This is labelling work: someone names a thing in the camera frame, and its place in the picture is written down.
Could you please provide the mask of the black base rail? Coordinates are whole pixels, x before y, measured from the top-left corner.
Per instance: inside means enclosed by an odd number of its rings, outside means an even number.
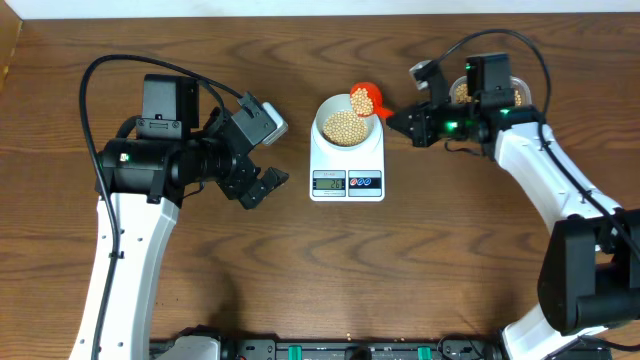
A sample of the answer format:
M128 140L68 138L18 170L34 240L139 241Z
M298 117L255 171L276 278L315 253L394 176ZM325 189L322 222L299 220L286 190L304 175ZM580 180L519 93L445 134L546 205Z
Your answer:
M482 341L369 343L278 342L237 340L222 345L222 359L234 360L473 360L501 359L498 349Z

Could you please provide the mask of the white digital kitchen scale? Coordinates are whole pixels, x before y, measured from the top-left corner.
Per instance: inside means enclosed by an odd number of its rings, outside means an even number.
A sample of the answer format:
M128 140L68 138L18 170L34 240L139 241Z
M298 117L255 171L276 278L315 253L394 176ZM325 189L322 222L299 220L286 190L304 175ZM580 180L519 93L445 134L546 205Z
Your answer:
M338 147L310 135L309 196L316 202L380 202L385 197L384 134L376 115L370 137L358 146Z

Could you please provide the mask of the grey bowl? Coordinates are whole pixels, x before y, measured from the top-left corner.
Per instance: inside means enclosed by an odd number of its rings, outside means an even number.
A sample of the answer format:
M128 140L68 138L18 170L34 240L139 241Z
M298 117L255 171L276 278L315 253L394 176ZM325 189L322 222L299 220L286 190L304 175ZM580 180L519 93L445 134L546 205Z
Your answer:
M338 147L365 142L373 132L374 102L366 90L334 95L319 107L315 129L322 139Z

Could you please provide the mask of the soybeans in container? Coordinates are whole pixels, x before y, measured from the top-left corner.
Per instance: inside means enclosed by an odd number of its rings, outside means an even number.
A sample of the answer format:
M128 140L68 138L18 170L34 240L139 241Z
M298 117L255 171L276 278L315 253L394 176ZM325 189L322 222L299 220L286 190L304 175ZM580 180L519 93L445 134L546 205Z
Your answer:
M453 87L454 95L453 99L457 104L469 103L471 97L468 95L468 87L466 82L459 83ZM515 90L515 105L521 106L524 104L522 94L518 89Z

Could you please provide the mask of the red measuring scoop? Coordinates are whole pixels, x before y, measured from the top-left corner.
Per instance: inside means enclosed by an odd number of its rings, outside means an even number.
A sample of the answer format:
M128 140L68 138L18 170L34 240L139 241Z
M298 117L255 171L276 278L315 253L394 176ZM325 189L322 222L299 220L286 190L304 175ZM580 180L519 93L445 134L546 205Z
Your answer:
M381 90L371 82L359 82L350 90L350 103L352 110L359 117L376 115L386 120L394 112L384 106Z

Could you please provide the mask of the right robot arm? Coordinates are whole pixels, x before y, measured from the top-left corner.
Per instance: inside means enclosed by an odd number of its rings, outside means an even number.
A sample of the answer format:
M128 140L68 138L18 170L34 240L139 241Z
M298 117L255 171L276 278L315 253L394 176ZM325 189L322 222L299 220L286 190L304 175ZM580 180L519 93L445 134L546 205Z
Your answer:
M578 345L612 349L599 333L639 318L639 213L601 193L555 141L545 115L519 105L507 54L470 56L470 101L456 103L439 64L409 71L428 101L387 125L416 147L472 141L523 189L550 232L538 303L501 332L488 358L556 359Z

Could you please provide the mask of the soybeans in bowl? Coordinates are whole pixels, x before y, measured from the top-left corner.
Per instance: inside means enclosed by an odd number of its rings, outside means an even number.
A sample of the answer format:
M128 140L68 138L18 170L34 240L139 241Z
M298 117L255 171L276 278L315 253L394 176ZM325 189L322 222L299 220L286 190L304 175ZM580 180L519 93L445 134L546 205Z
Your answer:
M328 117L322 127L324 137L334 145L351 147L362 143L368 135L363 118L353 111L339 111Z

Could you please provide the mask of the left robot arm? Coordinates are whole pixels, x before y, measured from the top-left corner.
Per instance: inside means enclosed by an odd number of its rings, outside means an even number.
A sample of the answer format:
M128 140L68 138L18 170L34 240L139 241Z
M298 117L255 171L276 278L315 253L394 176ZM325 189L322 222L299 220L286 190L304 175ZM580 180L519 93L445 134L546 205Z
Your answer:
M190 184L212 181L245 209L287 181L250 159L288 128L268 102L247 93L230 114L216 107L199 125L204 81L148 74L143 112L128 119L98 156L106 194L74 359L146 359L163 255Z

